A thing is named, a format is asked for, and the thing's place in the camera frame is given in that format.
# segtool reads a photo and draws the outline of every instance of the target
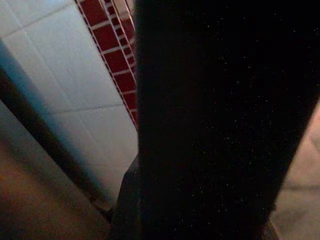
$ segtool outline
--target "black fabric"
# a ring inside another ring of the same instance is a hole
[[[109,240],[139,240],[139,158],[134,159],[123,176],[112,220]]]
[[[256,239],[319,96],[317,8],[135,5],[141,238]]]

